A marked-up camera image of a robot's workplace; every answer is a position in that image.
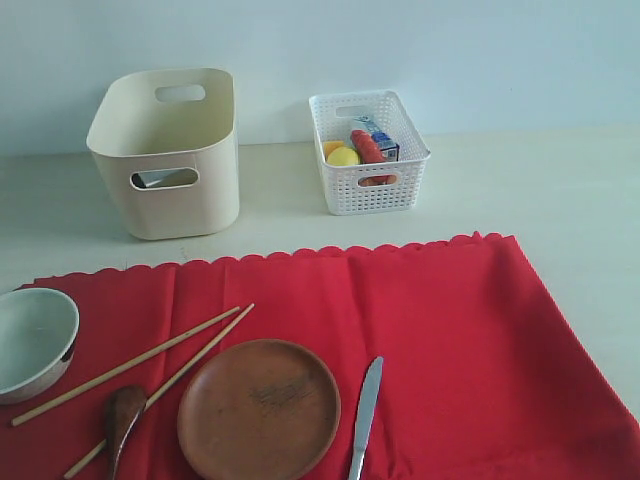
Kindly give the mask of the cream plastic bin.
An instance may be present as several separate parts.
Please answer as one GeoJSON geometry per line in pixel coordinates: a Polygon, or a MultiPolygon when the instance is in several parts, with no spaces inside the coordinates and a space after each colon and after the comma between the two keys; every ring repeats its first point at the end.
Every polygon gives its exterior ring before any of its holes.
{"type": "Polygon", "coordinates": [[[86,145],[129,233],[145,240],[209,235],[240,209],[234,80],[214,68],[144,71],[114,81],[86,145]],[[136,172],[192,168],[186,187],[139,189],[136,172]]]}

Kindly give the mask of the orange cheese block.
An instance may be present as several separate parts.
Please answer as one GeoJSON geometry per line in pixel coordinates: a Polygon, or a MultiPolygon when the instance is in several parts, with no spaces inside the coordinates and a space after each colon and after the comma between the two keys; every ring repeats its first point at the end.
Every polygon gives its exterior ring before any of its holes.
{"type": "Polygon", "coordinates": [[[343,147],[344,145],[345,143],[343,140],[326,141],[322,144],[323,154],[325,157],[328,157],[334,150],[343,147]]]}

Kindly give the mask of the blue white milk carton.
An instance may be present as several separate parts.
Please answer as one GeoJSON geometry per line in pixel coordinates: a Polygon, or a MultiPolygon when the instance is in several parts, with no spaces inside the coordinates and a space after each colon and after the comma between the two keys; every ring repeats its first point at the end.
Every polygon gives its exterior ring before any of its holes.
{"type": "Polygon", "coordinates": [[[370,139],[367,144],[375,143],[386,161],[397,161],[399,159],[399,144],[379,127],[372,116],[363,115],[353,118],[351,120],[351,130],[352,134],[357,131],[363,131],[370,139]]]}

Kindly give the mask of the wooden chopstick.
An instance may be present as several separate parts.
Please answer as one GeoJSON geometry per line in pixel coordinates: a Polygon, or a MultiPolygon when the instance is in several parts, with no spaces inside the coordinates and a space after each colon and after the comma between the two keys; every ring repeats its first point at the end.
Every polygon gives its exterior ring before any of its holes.
{"type": "MultiPolygon", "coordinates": [[[[186,374],[196,363],[198,363],[211,349],[219,342],[255,307],[254,303],[249,304],[237,317],[224,327],[211,341],[209,341],[198,353],[196,353],[186,364],[184,364],[173,376],[165,381],[146,401],[142,409],[143,412],[151,408],[164,393],[169,390],[183,375],[186,374]]],[[[103,439],[98,445],[91,449],[78,462],[63,474],[64,479],[72,479],[84,467],[86,467],[98,454],[107,447],[107,440],[103,439]]]]}
{"type": "Polygon", "coordinates": [[[153,358],[154,356],[158,355],[159,353],[164,352],[165,350],[168,350],[169,348],[181,343],[182,341],[189,339],[191,337],[193,337],[194,335],[196,335],[197,333],[200,333],[201,331],[205,330],[206,328],[209,328],[210,326],[213,326],[214,324],[222,321],[223,319],[231,316],[232,314],[235,314],[236,312],[238,312],[240,310],[240,308],[238,306],[236,307],[232,307],[231,309],[215,316],[214,318],[207,320],[201,324],[199,324],[196,327],[193,327],[192,329],[174,336],[173,338],[155,346],[154,348],[147,350],[144,353],[139,354],[138,356],[126,361],[125,363],[118,365],[104,373],[102,373],[101,375],[86,381],[85,383],[73,388],[72,390],[69,390],[17,417],[14,417],[9,425],[12,427],[17,427],[19,425],[22,425],[32,419],[34,419],[35,417],[83,394],[84,392],[95,388],[98,385],[101,385],[103,383],[105,383],[106,381],[110,380],[111,378],[145,362],[148,359],[153,358]]]}

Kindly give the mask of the brown wooden spoon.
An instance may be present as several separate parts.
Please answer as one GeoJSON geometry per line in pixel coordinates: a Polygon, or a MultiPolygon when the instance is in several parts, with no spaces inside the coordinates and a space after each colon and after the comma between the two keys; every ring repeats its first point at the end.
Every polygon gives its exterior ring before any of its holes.
{"type": "Polygon", "coordinates": [[[123,447],[146,406],[147,396],[139,385],[115,390],[105,407],[105,440],[108,458],[108,479],[115,479],[123,447]]]}

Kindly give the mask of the silver table knife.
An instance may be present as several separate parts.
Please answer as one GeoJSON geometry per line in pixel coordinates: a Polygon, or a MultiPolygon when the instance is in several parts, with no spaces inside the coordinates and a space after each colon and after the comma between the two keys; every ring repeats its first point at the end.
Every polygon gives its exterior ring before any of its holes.
{"type": "Polygon", "coordinates": [[[361,477],[382,380],[383,366],[384,358],[382,356],[376,357],[369,365],[363,380],[354,424],[348,480],[358,480],[361,477]]]}

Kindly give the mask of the pale green bowl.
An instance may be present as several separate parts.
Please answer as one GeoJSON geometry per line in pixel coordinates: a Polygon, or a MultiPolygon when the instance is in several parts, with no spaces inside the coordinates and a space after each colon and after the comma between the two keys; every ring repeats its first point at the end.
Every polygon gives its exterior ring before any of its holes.
{"type": "Polygon", "coordinates": [[[67,294],[49,288],[1,296],[1,403],[29,400],[54,385],[74,355],[80,316],[67,294]]]}

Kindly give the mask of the orange fried food piece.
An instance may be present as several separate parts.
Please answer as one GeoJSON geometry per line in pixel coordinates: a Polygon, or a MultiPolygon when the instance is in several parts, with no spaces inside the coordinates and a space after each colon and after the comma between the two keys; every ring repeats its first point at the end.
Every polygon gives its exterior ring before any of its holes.
{"type": "Polygon", "coordinates": [[[362,178],[358,181],[361,187],[392,185],[398,180],[396,175],[381,175],[362,178]]]}

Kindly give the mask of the white perforated plastic basket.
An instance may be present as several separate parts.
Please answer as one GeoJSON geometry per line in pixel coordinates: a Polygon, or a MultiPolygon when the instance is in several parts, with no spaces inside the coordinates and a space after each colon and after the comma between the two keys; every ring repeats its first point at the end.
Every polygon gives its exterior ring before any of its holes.
{"type": "Polygon", "coordinates": [[[392,90],[319,94],[309,98],[315,153],[329,211],[334,215],[356,215],[407,210],[415,206],[431,152],[392,90]],[[335,167],[325,161],[322,144],[350,142],[351,119],[372,116],[379,127],[399,144],[395,162],[335,167]],[[362,178],[396,175],[392,185],[361,187],[362,178]]]}

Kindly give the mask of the stainless steel cup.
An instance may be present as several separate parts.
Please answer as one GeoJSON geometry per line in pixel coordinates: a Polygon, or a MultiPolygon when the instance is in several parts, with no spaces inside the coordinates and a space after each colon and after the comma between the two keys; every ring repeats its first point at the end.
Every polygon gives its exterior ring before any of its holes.
{"type": "Polygon", "coordinates": [[[198,172],[192,168],[173,168],[136,172],[132,184],[139,189],[186,187],[198,181],[198,172]]]}

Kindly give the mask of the brown wooden plate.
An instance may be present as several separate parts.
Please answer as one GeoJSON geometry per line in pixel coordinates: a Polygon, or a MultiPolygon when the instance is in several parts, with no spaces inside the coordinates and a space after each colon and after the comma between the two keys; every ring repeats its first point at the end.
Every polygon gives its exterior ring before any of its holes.
{"type": "Polygon", "coordinates": [[[316,354],[259,339],[198,370],[181,398],[177,434],[203,479],[300,479],[328,451],[340,416],[336,380],[316,354]]]}

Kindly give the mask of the red scalloped cloth mat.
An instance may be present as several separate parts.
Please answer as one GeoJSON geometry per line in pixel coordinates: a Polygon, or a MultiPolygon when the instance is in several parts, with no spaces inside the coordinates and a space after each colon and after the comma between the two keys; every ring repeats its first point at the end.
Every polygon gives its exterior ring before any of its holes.
{"type": "Polygon", "coordinates": [[[362,380],[384,370],[366,479],[635,479],[639,426],[513,237],[326,247],[41,278],[80,312],[64,393],[233,307],[221,349],[281,338],[321,357],[342,404],[311,471],[343,479],[362,380]]]}

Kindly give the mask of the yellow lemon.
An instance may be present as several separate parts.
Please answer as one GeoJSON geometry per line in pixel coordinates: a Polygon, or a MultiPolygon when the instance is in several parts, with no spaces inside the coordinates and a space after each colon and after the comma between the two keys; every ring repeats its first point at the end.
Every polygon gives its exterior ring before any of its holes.
{"type": "Polygon", "coordinates": [[[326,162],[335,167],[355,166],[360,164],[360,156],[356,150],[341,146],[331,151],[326,162]]]}

